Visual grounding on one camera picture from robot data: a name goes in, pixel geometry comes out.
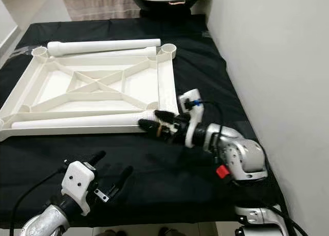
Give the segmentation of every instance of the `white pipe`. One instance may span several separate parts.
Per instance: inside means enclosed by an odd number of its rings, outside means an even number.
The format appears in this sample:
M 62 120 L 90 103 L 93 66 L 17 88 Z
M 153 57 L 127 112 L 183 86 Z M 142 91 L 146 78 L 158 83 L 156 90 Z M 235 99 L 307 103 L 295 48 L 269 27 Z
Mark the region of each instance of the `white pipe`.
M 136 49 L 160 46 L 160 39 L 121 40 L 99 42 L 48 42 L 48 52 L 52 56 L 69 55 L 83 52 L 102 52 L 112 50 Z
M 94 58 L 111 56 L 156 56 L 156 47 L 146 47 L 142 49 L 120 50 L 110 52 L 82 53 L 80 55 L 65 55 L 63 58 Z
M 57 128 L 57 127 L 77 127 L 77 126 L 111 126 L 111 125 L 138 125 L 139 119 L 156 120 L 154 111 L 145 111 L 134 114 L 113 114 L 86 116 L 62 119 L 44 119 L 14 122 L 12 129 L 30 128 Z

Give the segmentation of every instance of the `table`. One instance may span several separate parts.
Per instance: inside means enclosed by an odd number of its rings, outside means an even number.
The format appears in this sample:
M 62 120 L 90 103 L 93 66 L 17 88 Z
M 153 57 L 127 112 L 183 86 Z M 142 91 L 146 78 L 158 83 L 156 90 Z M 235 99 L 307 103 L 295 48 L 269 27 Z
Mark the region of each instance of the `table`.
M 173 61 L 177 95 L 198 88 L 203 99 L 222 104 L 226 126 L 247 138 L 255 138 L 203 15 L 181 21 L 141 18 L 32 24 L 17 48 L 45 46 L 49 41 L 151 38 L 177 46 Z M 0 105 L 31 58 L 31 55 L 16 56 L 0 70 Z M 217 120 L 216 111 L 205 107 L 204 123 Z M 199 161 L 204 156 L 201 148 L 169 145 L 145 134 L 26 136 L 10 137 L 0 143 L 0 227 L 9 227 L 10 212 L 17 198 L 58 168 L 64 159 L 86 160 L 98 150 L 107 152 L 96 167 L 108 182 L 115 181 L 127 165 L 132 165 L 135 171 L 127 191 L 115 203 L 97 205 L 73 226 L 235 220 L 230 190 L 216 177 L 210 164 Z M 58 175 L 21 203 L 16 227 L 39 213 L 53 194 L 59 194 L 61 179 L 62 175 Z M 285 210 L 272 172 L 269 178 L 250 185 L 248 190 L 269 203 L 281 204 Z M 240 193 L 236 196 L 238 201 L 245 202 Z

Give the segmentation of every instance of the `white wall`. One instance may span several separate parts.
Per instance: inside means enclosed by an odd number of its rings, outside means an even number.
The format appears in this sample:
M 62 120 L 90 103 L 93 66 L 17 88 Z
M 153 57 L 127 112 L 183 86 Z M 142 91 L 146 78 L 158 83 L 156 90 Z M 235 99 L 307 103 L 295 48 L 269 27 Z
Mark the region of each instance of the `white wall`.
M 212 0 L 208 17 L 293 218 L 328 235 L 329 0 Z
M 17 28 L 17 24 L 12 19 L 4 3 L 0 0 L 0 47 L 14 32 L 15 28 Z

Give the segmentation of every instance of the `black tablecloth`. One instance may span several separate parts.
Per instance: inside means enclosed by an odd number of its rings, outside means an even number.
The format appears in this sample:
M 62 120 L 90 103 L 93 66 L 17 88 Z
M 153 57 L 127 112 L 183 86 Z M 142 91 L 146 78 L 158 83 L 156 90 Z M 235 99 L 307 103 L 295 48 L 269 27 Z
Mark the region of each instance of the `black tablecloth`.
M 100 41 L 161 38 L 177 46 L 173 61 L 176 93 L 198 88 L 203 99 L 223 106 L 225 125 L 253 138 L 253 131 L 226 73 L 226 62 L 209 36 L 201 15 L 168 22 L 150 19 L 32 24 L 18 48 L 49 41 Z M 4 103 L 32 56 L 9 59 L 0 70 L 0 105 Z M 217 122 L 218 114 L 206 107 L 204 122 Z M 0 143 L 0 226 L 8 227 L 10 211 L 29 187 L 58 168 L 64 159 L 86 160 L 105 150 L 97 164 L 107 181 L 116 180 L 127 165 L 135 168 L 123 194 L 110 205 L 98 205 L 75 226 L 142 223 L 233 221 L 232 197 L 208 164 L 200 162 L 200 148 L 187 149 L 147 138 L 145 134 L 99 134 L 10 137 Z M 33 191 L 21 204 L 20 226 L 36 215 L 60 191 L 59 175 Z M 249 188 L 268 202 L 284 201 L 270 173 Z

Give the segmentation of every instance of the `floor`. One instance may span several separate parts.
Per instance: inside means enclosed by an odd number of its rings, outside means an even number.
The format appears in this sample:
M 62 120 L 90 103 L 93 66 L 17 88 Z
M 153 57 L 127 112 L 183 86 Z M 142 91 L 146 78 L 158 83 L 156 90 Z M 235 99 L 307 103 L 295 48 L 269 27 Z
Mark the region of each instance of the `floor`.
M 71 21 L 65 5 L 62 0 L 2 0 L 13 19 L 22 30 L 16 40 L 9 47 L 7 52 L 0 59 L 0 67 L 6 59 L 14 51 L 16 45 L 22 38 L 31 23 L 41 22 L 65 22 Z M 205 223 L 178 223 L 178 224 L 149 224 L 149 225 L 129 225 L 116 226 L 111 229 L 125 230 L 129 236 L 155 236 L 162 226 L 175 228 L 187 236 L 231 236 L 234 230 L 239 228 L 239 224 L 235 222 L 205 222 Z M 94 236 L 104 232 L 109 228 L 70 228 L 66 232 L 66 236 Z M 15 230 L 15 236 L 19 235 L 20 230 Z M 8 236 L 9 230 L 0 229 L 0 236 Z

